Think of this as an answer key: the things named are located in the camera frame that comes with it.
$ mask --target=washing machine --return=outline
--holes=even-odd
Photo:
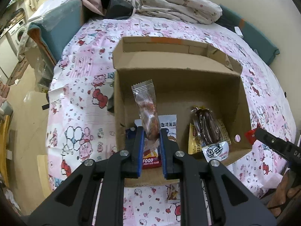
[[[13,27],[11,27],[9,31],[6,33],[7,40],[9,41],[9,44],[11,45],[11,49],[14,51],[16,56],[19,49],[19,43],[21,37],[24,31],[26,30],[25,26],[26,26],[25,20],[21,19]],[[17,57],[19,62],[24,58],[23,56],[17,56]]]

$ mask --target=crumpled blanket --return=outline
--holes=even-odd
[[[137,13],[210,25],[222,15],[219,5],[208,0],[125,0]]]

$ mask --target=cardboard flap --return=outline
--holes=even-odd
[[[139,55],[140,58],[137,58],[137,52],[152,53],[143,53]],[[189,68],[231,75],[240,75],[242,72],[242,66],[237,61],[210,44],[168,37],[123,37],[113,52],[113,59],[114,68],[117,70]],[[218,66],[217,62],[227,69]]]

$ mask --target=wooden furniture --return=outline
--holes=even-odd
[[[6,140],[9,127],[9,115],[4,116],[4,120],[0,123],[0,173],[4,179],[4,184],[9,188],[8,176],[7,176],[7,167],[6,167]]]
[[[48,155],[37,155],[37,161],[43,195],[47,198],[52,193],[48,176]]]

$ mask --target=bed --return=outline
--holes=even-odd
[[[100,161],[117,151],[111,112],[112,51],[123,36],[202,41],[235,58],[243,66],[251,126],[260,124],[273,135],[294,142],[296,125],[275,75],[235,33],[215,23],[190,24],[138,14],[128,20],[91,19],[64,48],[50,85],[46,147],[52,189],[85,159]],[[260,197],[273,186],[274,175],[284,165],[284,159],[256,141],[250,153],[227,168]],[[170,187],[125,188],[124,225],[178,224],[180,203],[168,200]]]

